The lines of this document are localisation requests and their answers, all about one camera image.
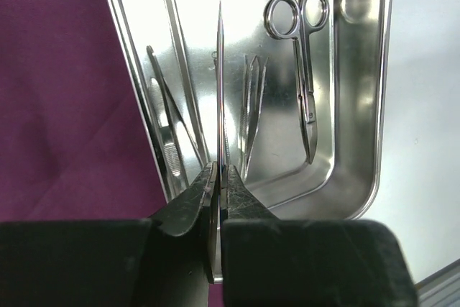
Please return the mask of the long steel forceps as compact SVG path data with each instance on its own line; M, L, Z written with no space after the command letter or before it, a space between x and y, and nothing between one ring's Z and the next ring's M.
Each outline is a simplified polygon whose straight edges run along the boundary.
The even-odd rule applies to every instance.
M213 284L223 282L223 269L221 264L221 228L226 219L226 184L227 184L227 147L225 125L225 100L224 100L224 23L222 19L222 2L218 3L218 22L216 33L216 49L211 54L216 73L216 159L218 168L217 197L218 197L218 225L216 239L216 256L213 269Z

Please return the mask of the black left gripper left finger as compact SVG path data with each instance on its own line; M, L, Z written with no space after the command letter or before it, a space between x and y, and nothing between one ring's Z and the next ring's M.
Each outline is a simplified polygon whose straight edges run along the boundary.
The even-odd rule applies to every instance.
M218 167L147 218L1 224L3 306L206 306Z

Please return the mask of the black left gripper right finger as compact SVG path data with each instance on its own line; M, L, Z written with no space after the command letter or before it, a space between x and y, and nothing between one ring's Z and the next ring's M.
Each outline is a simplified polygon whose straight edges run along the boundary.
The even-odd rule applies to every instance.
M226 168L221 190L226 306L416 306L396 236L370 220L282 220Z

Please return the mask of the steel scalpel handle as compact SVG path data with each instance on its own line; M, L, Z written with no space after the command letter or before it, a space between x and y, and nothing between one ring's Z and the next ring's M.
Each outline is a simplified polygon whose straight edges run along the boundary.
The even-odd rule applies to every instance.
M174 191L179 193L192 181L188 177L187 156L190 155L199 168L204 166L204 162L198 151L196 139L173 98L152 46L146 46L146 52L153 70L153 76L147 83L147 90L160 131L161 153Z

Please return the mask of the steel instrument tray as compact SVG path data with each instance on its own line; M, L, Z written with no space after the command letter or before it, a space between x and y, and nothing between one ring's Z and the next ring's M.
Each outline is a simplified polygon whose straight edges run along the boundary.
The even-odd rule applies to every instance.
M292 40L271 38L269 0L107 0L167 201L173 188L147 83L152 46L203 162L216 159L219 1L225 42L228 160L240 172L244 56L268 59L259 129L246 187L285 219L361 216L377 193L391 0L329 0L325 27L310 35L318 125L314 161L300 130Z

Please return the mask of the steel tweezers pair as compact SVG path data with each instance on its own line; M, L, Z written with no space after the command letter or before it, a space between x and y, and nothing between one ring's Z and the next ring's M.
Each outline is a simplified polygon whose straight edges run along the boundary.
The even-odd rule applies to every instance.
M240 174L247 179L252 150L259 129L266 85L268 59L254 55L244 56L244 75L242 78L241 113L239 124Z

